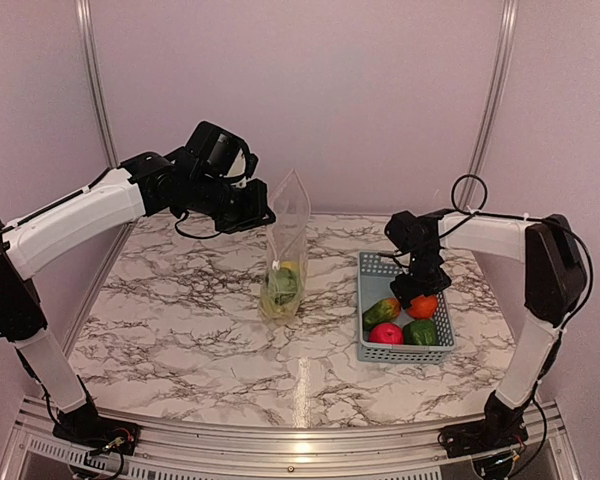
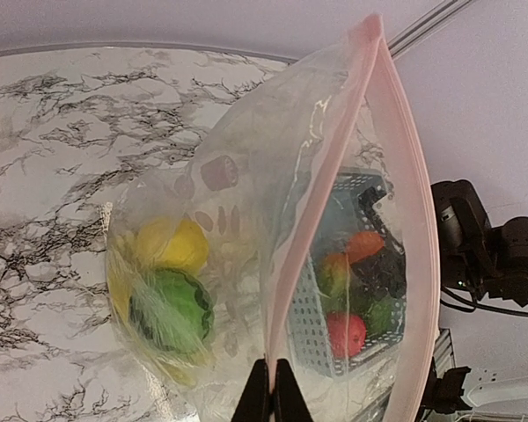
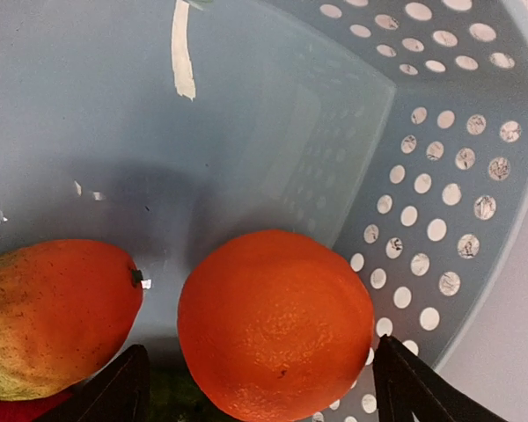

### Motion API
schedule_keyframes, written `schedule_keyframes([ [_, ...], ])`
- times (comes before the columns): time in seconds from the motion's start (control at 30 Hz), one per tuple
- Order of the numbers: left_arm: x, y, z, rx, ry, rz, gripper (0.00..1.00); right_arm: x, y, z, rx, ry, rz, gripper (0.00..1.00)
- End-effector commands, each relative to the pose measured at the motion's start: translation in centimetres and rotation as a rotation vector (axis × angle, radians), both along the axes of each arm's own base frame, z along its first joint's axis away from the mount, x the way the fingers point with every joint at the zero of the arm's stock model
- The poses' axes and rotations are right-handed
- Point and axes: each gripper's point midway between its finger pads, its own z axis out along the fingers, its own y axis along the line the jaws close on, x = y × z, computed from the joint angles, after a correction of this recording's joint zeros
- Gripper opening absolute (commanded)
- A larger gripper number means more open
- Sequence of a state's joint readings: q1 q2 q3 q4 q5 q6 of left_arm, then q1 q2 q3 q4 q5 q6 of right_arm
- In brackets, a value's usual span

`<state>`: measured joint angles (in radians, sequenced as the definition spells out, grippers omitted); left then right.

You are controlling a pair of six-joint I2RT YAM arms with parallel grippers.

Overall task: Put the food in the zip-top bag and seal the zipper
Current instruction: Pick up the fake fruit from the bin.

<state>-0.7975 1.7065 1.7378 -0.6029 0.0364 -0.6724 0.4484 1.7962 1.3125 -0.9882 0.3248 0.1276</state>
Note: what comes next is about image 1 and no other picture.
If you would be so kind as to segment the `orange toy orange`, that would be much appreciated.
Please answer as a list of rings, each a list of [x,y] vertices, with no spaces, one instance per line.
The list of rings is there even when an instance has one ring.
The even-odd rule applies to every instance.
[[[415,320],[431,319],[439,302],[436,295],[424,296],[420,295],[411,300],[410,306],[406,309],[406,313]]]

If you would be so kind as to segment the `grey plastic basket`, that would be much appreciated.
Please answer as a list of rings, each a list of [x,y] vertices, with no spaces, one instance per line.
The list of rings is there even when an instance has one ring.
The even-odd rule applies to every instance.
[[[390,364],[440,364],[456,339],[445,295],[406,307],[391,283],[402,269],[373,251],[357,255],[357,359]]]

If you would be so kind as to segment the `yellow toy lemon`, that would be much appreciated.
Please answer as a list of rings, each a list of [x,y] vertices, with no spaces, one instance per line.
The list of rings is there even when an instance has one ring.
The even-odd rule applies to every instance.
[[[301,271],[301,266],[296,261],[282,261],[280,263],[280,268],[285,268],[296,273],[299,273]]]

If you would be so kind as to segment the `green toy cabbage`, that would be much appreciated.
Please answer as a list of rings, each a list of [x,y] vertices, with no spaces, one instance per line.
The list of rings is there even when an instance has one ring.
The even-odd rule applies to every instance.
[[[276,306],[282,306],[293,301],[300,291],[298,274],[291,268],[280,267],[271,270],[265,277],[266,294]]]

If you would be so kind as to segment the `clear zip top bag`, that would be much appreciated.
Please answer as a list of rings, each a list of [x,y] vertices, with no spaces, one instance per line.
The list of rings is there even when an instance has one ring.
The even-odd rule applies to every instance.
[[[307,226],[311,215],[311,204],[308,193],[295,170],[291,170],[286,175],[270,195],[269,200],[276,221],[266,227],[266,268],[260,298],[268,297],[265,284],[268,272],[278,270],[282,261],[296,261],[300,264],[301,271],[297,273],[300,291],[295,299],[301,303],[308,270]]]

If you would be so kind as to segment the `yellow toy banana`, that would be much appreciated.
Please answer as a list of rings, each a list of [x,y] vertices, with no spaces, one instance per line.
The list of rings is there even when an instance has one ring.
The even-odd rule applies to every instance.
[[[299,304],[297,299],[278,304],[269,297],[261,297],[259,309],[265,319],[283,320],[293,318],[298,311]]]

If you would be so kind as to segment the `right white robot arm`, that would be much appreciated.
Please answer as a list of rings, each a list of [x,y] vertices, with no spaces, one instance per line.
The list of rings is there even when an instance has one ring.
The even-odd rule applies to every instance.
[[[504,448],[526,437],[523,414],[551,368],[568,321],[592,289],[593,264],[585,245],[560,214],[534,219],[476,211],[438,210],[391,216],[385,235],[409,258],[390,288],[403,307],[437,295],[451,284],[441,251],[462,249],[515,259],[524,265],[526,323],[482,419],[441,429],[448,457]]]

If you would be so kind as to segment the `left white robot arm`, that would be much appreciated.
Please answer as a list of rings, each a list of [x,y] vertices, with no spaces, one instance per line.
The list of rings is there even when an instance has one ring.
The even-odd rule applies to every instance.
[[[191,212],[214,222],[217,234],[270,225],[275,215],[266,184],[254,178],[257,158],[238,152],[243,173],[215,173],[180,148],[167,157],[146,152],[109,169],[91,184],[19,219],[0,220],[0,338],[11,343],[29,375],[55,403],[54,435],[100,446],[135,427],[99,415],[70,366],[41,307],[34,276],[85,241],[165,209],[184,220]]]

